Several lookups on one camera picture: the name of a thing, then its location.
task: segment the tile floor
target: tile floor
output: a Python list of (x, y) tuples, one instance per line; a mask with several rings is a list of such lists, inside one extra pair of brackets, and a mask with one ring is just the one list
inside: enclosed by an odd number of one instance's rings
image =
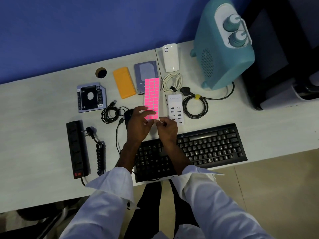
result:
[[(318, 238), (319, 226), (319, 149), (217, 169), (217, 183), (238, 205), (252, 214), (275, 238)], [(135, 201), (145, 185), (134, 187)], [(134, 211), (127, 210), (119, 238), (123, 238)], [(17, 219), (14, 212), (0, 216), (6, 229)], [(58, 227), (56, 236), (69, 220)], [(175, 207), (168, 181), (162, 185), (159, 229), (173, 238)]]

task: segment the pink sticker sheet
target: pink sticker sheet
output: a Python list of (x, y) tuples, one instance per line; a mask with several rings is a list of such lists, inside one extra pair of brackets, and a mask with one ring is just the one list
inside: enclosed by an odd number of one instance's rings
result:
[(159, 78), (145, 79), (144, 106), (147, 107), (147, 110), (153, 110), (156, 112), (155, 115), (146, 116), (145, 117), (146, 120), (159, 119), (159, 106), (160, 106), (160, 79)]

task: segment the blue wall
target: blue wall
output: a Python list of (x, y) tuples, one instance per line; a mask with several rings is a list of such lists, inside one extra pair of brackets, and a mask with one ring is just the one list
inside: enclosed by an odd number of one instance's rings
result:
[(208, 1), (0, 0), (0, 84), (193, 40)]

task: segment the shirt sleeve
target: shirt sleeve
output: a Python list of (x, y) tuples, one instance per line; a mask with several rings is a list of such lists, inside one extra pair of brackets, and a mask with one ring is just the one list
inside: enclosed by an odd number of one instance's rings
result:
[(117, 239), (126, 208), (136, 208), (131, 174), (123, 167), (116, 167), (86, 187), (96, 191), (82, 205), (60, 239)]
[(206, 238), (273, 238), (216, 183), (217, 172), (187, 166), (172, 181)]

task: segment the power strip socket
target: power strip socket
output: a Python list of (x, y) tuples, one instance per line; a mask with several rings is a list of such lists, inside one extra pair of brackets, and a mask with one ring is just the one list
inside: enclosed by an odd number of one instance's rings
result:
[(81, 121), (73, 121), (66, 124), (68, 132), (70, 155), (74, 179), (89, 174), (88, 156), (86, 151), (85, 136)]
[(169, 118), (177, 122), (178, 126), (184, 125), (183, 99), (181, 94), (168, 96)]

